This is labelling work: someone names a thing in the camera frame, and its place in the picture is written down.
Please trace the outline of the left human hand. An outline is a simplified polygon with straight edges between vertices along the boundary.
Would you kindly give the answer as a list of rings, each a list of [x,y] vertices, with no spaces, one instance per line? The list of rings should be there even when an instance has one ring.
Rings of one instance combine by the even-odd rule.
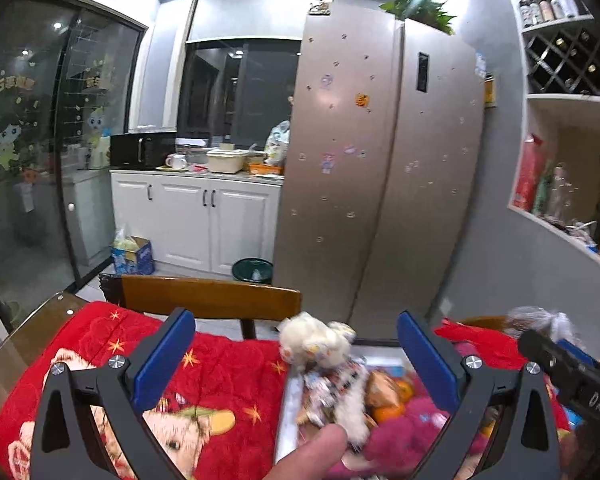
[[[323,479],[347,451],[348,436],[336,424],[322,428],[313,439],[280,460],[264,480]]]

